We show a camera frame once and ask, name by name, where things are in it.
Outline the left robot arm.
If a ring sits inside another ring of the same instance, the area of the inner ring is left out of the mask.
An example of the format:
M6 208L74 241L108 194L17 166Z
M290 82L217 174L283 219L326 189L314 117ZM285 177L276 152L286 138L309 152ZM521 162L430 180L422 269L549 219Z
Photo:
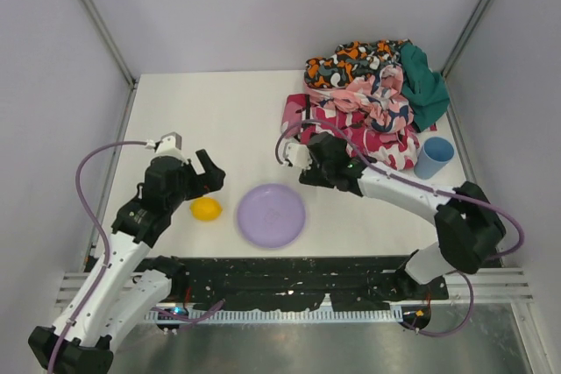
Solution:
M187 269L163 256L152 261L133 289L121 291L180 205L223 187L224 170L205 150L196 157L202 173L176 148L156 153L135 195L118 210L111 232L100 234L104 252L79 292L51 326L31 332L28 343L47 372L107 372L119 344L142 316L166 298L185 300Z

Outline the pink red camouflage cloth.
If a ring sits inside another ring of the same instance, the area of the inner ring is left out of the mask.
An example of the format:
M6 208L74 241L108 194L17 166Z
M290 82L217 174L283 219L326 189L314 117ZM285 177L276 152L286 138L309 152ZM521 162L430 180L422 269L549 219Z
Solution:
M327 132L336 138L349 138L365 156L395 170L411 169L417 162L420 142L408 126L395 133L377 132L367 126L362 112L345 113L316 105L307 94L290 95L286 100L281 128L285 130L297 122L302 125L293 128L287 137L301 144L307 144L316 134Z

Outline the right aluminium corner post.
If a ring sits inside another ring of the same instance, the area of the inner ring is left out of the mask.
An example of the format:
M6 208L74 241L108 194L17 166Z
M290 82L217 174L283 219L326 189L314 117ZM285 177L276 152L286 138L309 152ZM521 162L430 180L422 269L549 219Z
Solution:
M461 33L459 34L451 53L448 55L443 67L441 75L446 79L450 74L463 51L471 40L473 34L476 32L483 17L490 9L494 0L477 0L469 18L467 19Z

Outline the teal green cloth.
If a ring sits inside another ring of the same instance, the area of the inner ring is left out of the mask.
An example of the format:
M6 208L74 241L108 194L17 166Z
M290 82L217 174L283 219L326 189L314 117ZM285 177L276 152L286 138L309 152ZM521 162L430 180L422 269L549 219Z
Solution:
M401 92L413 110L413 126L417 132L426 131L450 104L444 79L430 69L426 53L412 43L401 47L400 60L404 74Z

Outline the yellow lemon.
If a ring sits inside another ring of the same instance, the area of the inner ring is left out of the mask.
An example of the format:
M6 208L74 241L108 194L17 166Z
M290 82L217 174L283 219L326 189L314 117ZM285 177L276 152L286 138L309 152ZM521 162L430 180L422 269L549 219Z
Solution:
M192 201L189 208L192 216L202 222L215 221L223 212L220 203L209 197L201 197Z

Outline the blue plastic cup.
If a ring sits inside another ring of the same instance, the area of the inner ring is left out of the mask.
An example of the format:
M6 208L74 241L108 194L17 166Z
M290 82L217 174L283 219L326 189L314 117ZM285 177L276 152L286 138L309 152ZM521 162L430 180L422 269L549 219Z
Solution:
M442 170L454 155L454 146L447 139L428 138L419 150L414 173L418 178L428 180Z

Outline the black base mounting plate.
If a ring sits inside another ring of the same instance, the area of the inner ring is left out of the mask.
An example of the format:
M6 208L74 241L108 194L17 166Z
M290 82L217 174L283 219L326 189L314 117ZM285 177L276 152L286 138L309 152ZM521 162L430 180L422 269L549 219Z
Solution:
M426 286L405 279L404 256L334 258L176 258L167 301L207 310L303 312L330 298L337 311L386 309L401 300L447 300L438 276Z

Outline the purple plastic plate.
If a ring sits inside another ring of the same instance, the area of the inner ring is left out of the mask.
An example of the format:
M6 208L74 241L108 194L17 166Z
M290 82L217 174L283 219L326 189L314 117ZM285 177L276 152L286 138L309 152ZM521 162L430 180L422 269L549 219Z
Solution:
M303 232L306 207L291 187L262 184L240 200L236 222L241 236L263 249L279 249L291 244Z

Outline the aluminium corner post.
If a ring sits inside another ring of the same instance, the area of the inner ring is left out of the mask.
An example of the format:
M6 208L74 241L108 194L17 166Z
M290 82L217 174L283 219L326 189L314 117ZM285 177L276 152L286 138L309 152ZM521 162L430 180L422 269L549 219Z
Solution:
M448 55L443 67L441 75L446 79L450 74L463 51L471 40L473 34L476 32L483 17L490 9L494 0L477 0L469 18L467 19L461 33L459 34L451 53Z
M129 88L134 88L136 83L136 78L133 75L130 68L128 67L128 65L126 64L124 60L124 56L121 54L117 46L117 43L113 39L108 26L104 22L102 15L100 14L98 8L96 7L94 0L78 0L78 2L84 9L99 39L102 41L102 44L104 45L105 49L109 53L110 57L112 58L119 73L124 78L127 86Z

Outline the aluminium frame rail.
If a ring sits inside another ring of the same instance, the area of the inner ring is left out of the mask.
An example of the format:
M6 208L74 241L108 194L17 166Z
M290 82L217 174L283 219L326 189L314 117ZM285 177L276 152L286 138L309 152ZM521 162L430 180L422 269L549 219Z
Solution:
M64 307L77 294L87 278L85 273L66 273L56 298L56 305ZM476 304L529 303L534 296L529 282L521 268L483 268L476 274L467 275ZM449 298L446 303L467 304L468 287L465 280L457 273L444 276L444 283Z

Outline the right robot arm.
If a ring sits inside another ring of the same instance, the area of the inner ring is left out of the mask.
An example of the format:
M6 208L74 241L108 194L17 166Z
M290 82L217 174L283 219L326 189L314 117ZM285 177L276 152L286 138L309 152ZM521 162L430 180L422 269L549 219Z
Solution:
M437 240L414 251L391 274L389 296L403 300L450 272L474 274L495 253L506 229L482 189L424 186L374 159L350 156L347 142L328 132L287 149L285 158L301 169L302 184L335 188L395 205L431 223Z

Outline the left aluminium corner post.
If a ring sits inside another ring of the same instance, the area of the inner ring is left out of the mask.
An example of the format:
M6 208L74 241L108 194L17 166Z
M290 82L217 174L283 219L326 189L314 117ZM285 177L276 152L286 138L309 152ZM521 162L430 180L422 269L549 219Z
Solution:
M110 57L112 58L119 73L124 78L127 86L129 88L134 88L136 83L136 78L133 75L130 68L128 67L128 65L126 64L124 60L124 56L121 54L117 46L117 43L113 39L108 26L104 22L102 15L100 14L98 8L96 7L94 0L78 0L78 2L84 9L99 39L102 41L102 44L104 45L105 49L109 53Z

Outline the orange black camouflage cloth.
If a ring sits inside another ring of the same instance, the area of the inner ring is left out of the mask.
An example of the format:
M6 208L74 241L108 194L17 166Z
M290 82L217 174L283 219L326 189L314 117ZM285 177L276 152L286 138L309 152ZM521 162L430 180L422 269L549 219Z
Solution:
M314 57L305 64L303 80L310 88L345 88L357 78L368 80L384 66L397 64L409 39L340 44L328 57Z

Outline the light pink navy patterned cloth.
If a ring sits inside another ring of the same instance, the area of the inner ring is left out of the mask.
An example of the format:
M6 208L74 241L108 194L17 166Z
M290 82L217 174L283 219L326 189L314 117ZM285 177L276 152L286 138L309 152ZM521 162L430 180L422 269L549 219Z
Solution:
M311 101L326 109L351 114L360 112L373 131L392 134L413 123L414 112L401 93L401 66L387 65L377 74L358 77L345 88L305 88Z

